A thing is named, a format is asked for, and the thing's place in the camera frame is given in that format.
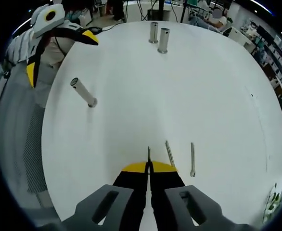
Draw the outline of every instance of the laboratory room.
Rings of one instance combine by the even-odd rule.
[[[282,0],[37,0],[0,52],[0,171],[34,227],[279,221]]]

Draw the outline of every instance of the person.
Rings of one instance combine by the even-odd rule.
[[[123,0],[108,0],[107,7],[112,7],[113,19],[115,21],[124,20],[124,7],[123,7]]]
[[[225,9],[222,12],[222,17],[219,19],[215,19],[215,18],[201,19],[198,16],[193,16],[190,20],[190,25],[199,26],[211,31],[219,32],[227,24],[227,13],[228,10]]]

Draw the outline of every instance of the shelf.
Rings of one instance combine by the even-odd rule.
[[[264,45],[264,48],[265,48],[266,53],[272,58],[272,60],[274,61],[277,68],[279,69],[279,71],[282,74],[282,65],[279,62],[279,60],[277,59],[277,57],[275,56],[275,54],[269,49],[269,47],[267,45]]]

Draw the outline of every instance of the white shirt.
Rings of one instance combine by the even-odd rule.
[[[11,63],[16,65],[17,63],[25,61],[29,58],[28,50],[32,36],[33,29],[29,29],[11,41],[6,51],[6,55]],[[48,64],[53,68],[59,68],[60,63],[65,58],[65,55],[62,53],[62,51],[67,54],[74,44],[74,41],[69,38],[56,39],[55,37],[51,38],[40,60],[42,63]]]
[[[220,28],[217,28],[217,30],[222,30],[224,26],[227,24],[227,17],[222,16],[221,18],[213,18],[212,15],[210,15],[208,19],[211,23],[217,24],[218,22],[222,23],[222,26]]]

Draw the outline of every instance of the metal peg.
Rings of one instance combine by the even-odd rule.
[[[170,30],[168,28],[161,28],[159,47],[158,47],[159,53],[165,54],[168,52],[167,46],[169,41],[169,34],[170,34]]]
[[[150,29],[150,40],[149,40],[150,43],[158,43],[157,34],[158,34],[158,23],[152,22]]]
[[[78,78],[74,78],[70,85],[76,90],[76,92],[87,102],[89,107],[95,107],[97,104],[97,99],[94,98],[85,86],[81,83]]]
[[[190,176],[191,177],[195,177],[194,144],[192,142],[190,143],[190,148],[191,148],[191,171],[190,171]]]
[[[174,164],[174,160],[173,160],[173,156],[172,156],[172,152],[171,152],[171,149],[170,149],[170,146],[169,146],[169,142],[166,141],[166,148],[167,148],[167,152],[168,152],[168,156],[169,156],[169,160],[170,160],[170,163],[173,167],[175,167],[175,164]]]

